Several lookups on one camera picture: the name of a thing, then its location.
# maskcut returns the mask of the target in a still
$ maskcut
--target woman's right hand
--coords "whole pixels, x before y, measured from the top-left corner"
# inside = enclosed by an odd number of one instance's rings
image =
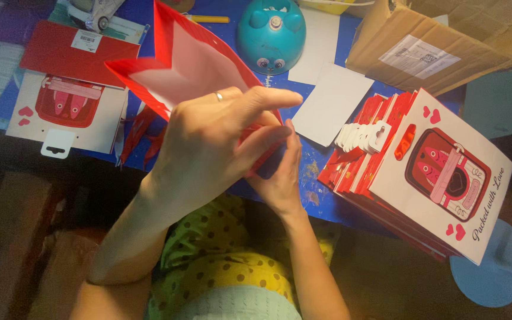
[[[302,157],[302,143],[290,119],[286,120],[286,126],[292,130],[292,133],[286,140],[286,152],[274,175],[269,179],[262,179],[256,174],[246,177],[252,188],[283,220],[292,215],[307,215],[299,194],[299,161]]]

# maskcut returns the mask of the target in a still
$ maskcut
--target hang tab hole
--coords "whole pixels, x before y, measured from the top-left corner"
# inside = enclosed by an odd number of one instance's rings
[[[52,152],[53,154],[64,153],[64,149],[61,148],[47,147],[47,150]]]
[[[385,132],[385,127],[381,127],[379,131],[377,131],[377,139],[374,141],[374,143],[378,146],[380,141],[380,138],[382,134]]]

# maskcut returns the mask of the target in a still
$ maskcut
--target red paper bag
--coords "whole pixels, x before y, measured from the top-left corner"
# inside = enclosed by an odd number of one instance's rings
[[[106,66],[162,118],[168,121],[173,107],[182,101],[228,87],[246,92],[262,85],[219,37],[160,1],[154,1],[153,9],[155,57],[106,62]],[[283,124],[278,110],[272,113]],[[248,127],[242,139],[259,127]],[[275,148],[264,153],[252,169]]]

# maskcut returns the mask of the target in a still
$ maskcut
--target finger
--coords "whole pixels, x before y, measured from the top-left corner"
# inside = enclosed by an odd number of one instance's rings
[[[286,127],[289,127],[292,130],[291,135],[289,135],[286,146],[288,149],[295,148],[297,146],[297,135],[295,134],[294,123],[291,119],[286,120]]]
[[[238,165],[250,168],[266,150],[290,133],[291,130],[284,126],[266,126],[252,132],[235,151]]]
[[[232,130],[239,131],[252,124],[265,110],[288,108],[302,101],[302,95],[297,92],[253,87],[232,103],[223,120]]]
[[[286,151],[284,157],[281,159],[279,170],[287,170],[297,161],[298,155],[302,153],[299,143],[297,142],[297,135],[295,134],[294,124],[291,119],[286,120],[286,127],[291,130],[291,134],[286,139]]]
[[[229,87],[226,89],[218,90],[217,92],[223,97],[223,101],[224,100],[233,100],[233,99],[236,99],[236,98],[239,98],[242,96],[242,91],[240,91],[240,89],[238,89],[237,87]],[[211,92],[208,95],[205,95],[205,96],[202,96],[202,97],[199,97],[196,99],[185,101],[185,103],[187,105],[213,104],[213,103],[218,103],[218,102],[220,102],[220,101],[218,100],[218,96],[215,92]]]
[[[254,123],[263,126],[280,125],[280,120],[278,120],[278,118],[276,118],[272,112],[266,110],[260,113]]]
[[[254,189],[256,190],[256,192],[260,192],[260,189],[262,188],[262,185],[265,183],[266,180],[260,178],[259,175],[257,174],[254,174],[254,175],[251,175],[250,177],[245,177],[246,181],[248,182],[248,184]]]

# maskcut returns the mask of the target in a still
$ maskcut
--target red ribbon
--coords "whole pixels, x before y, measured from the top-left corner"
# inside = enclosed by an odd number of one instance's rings
[[[404,135],[402,136],[402,139],[400,142],[398,142],[398,146],[396,147],[396,150],[394,150],[394,157],[396,160],[400,161],[410,149],[410,146],[412,145],[412,141],[414,140],[414,134],[416,133],[416,125],[411,124],[406,129],[406,132],[404,132]]]

